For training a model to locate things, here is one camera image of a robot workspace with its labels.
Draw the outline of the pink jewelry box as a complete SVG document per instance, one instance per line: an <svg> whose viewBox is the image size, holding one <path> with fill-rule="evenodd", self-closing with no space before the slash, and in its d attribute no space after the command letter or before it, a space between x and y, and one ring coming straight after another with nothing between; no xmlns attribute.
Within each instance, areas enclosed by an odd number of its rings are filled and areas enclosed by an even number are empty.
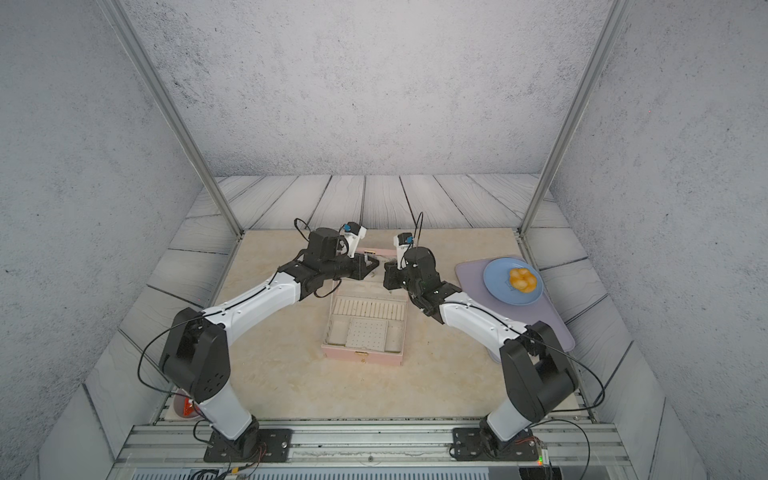
<svg viewBox="0 0 768 480"><path fill-rule="evenodd" d="M360 247L360 253L380 261L361 281L346 280L331 295L331 307L321 344L333 360L400 366L404 357L409 299L402 289L383 286L384 264L396 259L393 249Z"/></svg>

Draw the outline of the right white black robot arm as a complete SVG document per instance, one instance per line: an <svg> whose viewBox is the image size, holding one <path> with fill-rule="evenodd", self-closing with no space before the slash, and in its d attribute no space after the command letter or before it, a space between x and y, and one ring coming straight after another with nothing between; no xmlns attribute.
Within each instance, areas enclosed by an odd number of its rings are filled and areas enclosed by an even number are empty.
<svg viewBox="0 0 768 480"><path fill-rule="evenodd" d="M425 316L496 351L506 399L480 422L489 449L500 450L519 439L577 389L575 369L551 326L514 322L480 305L460 287L440 278L430 249L414 247L388 261L383 286L405 290Z"/></svg>

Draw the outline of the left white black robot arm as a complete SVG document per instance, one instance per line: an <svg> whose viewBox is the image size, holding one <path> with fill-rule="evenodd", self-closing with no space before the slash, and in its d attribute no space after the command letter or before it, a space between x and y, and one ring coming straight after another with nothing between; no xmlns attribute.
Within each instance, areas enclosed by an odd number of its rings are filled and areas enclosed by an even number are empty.
<svg viewBox="0 0 768 480"><path fill-rule="evenodd" d="M281 309L318 298L326 282L364 279L379 265L356 251L365 235L366 228L355 222L312 230L307 246L268 280L217 306L176 315L160 356L161 371L192 398L219 435L238 441L257 427L231 385L230 346Z"/></svg>

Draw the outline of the purple placemat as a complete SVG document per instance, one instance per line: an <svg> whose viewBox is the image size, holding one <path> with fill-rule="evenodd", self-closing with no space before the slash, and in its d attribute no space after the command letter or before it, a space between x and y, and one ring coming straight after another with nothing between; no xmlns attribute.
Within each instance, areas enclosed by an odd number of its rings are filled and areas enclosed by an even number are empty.
<svg viewBox="0 0 768 480"><path fill-rule="evenodd" d="M536 277L537 287L532 293L523 294L510 285L509 272L516 268L528 269ZM541 275L520 257L463 262L455 267L455 273L460 287L483 308L526 325L546 323L557 336L561 350L574 349L576 342L544 293Z"/></svg>

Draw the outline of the blue plate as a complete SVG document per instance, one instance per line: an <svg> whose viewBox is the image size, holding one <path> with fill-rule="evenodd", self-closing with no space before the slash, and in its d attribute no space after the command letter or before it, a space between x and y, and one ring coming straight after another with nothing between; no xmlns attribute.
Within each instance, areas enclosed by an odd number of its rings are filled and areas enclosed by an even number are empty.
<svg viewBox="0 0 768 480"><path fill-rule="evenodd" d="M517 258L492 260L485 267L482 279L489 293L508 305L531 305L543 294L544 284L540 273Z"/></svg>

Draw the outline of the yellow pastry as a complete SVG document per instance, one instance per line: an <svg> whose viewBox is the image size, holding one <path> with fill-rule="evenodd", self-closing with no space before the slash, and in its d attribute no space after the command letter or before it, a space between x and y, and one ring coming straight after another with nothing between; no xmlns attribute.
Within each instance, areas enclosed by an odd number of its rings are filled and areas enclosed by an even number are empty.
<svg viewBox="0 0 768 480"><path fill-rule="evenodd" d="M538 287L538 278L527 268L514 268L509 271L509 284L515 290L528 294Z"/></svg>

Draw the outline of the red yellow snack packet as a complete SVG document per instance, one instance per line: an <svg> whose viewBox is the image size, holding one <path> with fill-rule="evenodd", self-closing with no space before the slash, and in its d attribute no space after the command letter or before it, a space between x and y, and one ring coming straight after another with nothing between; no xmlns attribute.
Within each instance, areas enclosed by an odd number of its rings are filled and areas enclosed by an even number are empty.
<svg viewBox="0 0 768 480"><path fill-rule="evenodd" d="M183 418L200 417L198 405L192 399L184 398L181 405L181 416Z"/></svg>

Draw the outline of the grey bowl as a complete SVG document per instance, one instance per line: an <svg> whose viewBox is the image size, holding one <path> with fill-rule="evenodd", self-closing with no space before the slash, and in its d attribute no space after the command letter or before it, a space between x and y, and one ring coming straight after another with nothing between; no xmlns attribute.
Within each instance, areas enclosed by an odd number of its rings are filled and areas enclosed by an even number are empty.
<svg viewBox="0 0 768 480"><path fill-rule="evenodd" d="M175 414L176 414L178 417L180 417L181 419L185 419L185 420L191 420L191 419L199 418L199 417L194 417L194 418L183 418L183 417L181 416L181 405L182 405L182 400L183 400L184 398L189 398L189 399L191 399L191 398L190 398L190 396L189 396L187 393L185 393L185 392L183 392L183 391L181 391L181 390L177 390L177 391L174 393L174 395L173 395L173 411L174 411L174 413L175 413Z"/></svg>

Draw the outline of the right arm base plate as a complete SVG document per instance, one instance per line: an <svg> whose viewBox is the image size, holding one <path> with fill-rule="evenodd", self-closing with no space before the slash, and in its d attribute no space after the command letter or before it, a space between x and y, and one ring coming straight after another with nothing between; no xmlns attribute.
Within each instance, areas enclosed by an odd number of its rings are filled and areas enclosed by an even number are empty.
<svg viewBox="0 0 768 480"><path fill-rule="evenodd" d="M460 462L469 461L541 461L539 443L530 429L509 440L500 440L488 426L454 428L449 455Z"/></svg>

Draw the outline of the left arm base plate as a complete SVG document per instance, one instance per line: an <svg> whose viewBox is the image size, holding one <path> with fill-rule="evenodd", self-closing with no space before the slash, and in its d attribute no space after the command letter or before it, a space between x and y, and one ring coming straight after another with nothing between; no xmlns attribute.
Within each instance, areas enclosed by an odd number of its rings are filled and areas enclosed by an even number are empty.
<svg viewBox="0 0 768 480"><path fill-rule="evenodd" d="M205 463L284 463L291 447L291 429L249 428L231 440L214 430L203 455Z"/></svg>

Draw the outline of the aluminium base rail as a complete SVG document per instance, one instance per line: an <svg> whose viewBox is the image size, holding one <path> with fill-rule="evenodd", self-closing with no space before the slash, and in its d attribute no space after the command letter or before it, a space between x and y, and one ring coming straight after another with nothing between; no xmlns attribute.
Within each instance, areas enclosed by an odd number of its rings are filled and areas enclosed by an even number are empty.
<svg viewBox="0 0 768 480"><path fill-rule="evenodd" d="M449 455L454 428L477 428L476 419L272 420L265 429L291 429L284 468L457 467ZM202 467L211 428L202 423L161 422L132 429L118 453L118 468ZM612 424L557 419L534 428L541 460L552 467L605 467L612 478L635 476ZM498 461L472 461L494 466Z"/></svg>

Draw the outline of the left aluminium frame post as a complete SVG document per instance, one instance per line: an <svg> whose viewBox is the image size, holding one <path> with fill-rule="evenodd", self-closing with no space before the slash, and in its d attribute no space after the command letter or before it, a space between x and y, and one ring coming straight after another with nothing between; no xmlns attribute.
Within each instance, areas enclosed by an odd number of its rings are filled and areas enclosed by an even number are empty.
<svg viewBox="0 0 768 480"><path fill-rule="evenodd" d="M138 74L148 87L162 116L182 147L205 190L211 196L214 206L224 217L235 237L241 239L244 235L244 228L237 220L229 202L214 179L201 150L194 141L168 89L146 52L122 3L118 0L100 0L98 4Z"/></svg>

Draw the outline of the aluminium frame post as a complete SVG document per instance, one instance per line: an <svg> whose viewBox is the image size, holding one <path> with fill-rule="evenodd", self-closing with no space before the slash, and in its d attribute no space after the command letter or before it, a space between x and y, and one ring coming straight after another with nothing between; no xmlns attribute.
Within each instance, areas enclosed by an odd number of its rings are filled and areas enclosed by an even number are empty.
<svg viewBox="0 0 768 480"><path fill-rule="evenodd" d="M633 1L630 0L615 0L611 4L601 33L586 64L576 93L550 154L543 165L532 199L523 216L522 223L518 229L520 239L524 239L528 231L533 227L546 193L551 187L564 160L567 148L578 128L579 122L589 103L590 96L605 68L610 52L620 34L622 24L626 20L632 4Z"/></svg>
<svg viewBox="0 0 768 480"><path fill-rule="evenodd" d="M235 237L241 239L244 235L244 228L237 220L229 202L214 179L201 150L194 141L168 89L146 52L122 3L118 0L100 0L98 4L138 74L148 87L162 116L182 147L205 190L211 196L214 206L224 217Z"/></svg>

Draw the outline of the right aluminium frame post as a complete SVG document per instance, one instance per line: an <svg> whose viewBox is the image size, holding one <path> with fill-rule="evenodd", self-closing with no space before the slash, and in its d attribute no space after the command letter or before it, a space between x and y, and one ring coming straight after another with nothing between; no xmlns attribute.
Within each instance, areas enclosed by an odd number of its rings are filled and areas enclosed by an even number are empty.
<svg viewBox="0 0 768 480"><path fill-rule="evenodd" d="M543 165L532 199L523 216L522 223L518 229L520 239L524 239L528 231L533 227L546 193L551 187L564 160L567 148L578 128L579 122L589 103L590 96L605 68L610 52L620 34L622 24L626 20L632 4L633 1L630 0L615 0L611 4L601 33L586 64L576 93L550 154Z"/></svg>

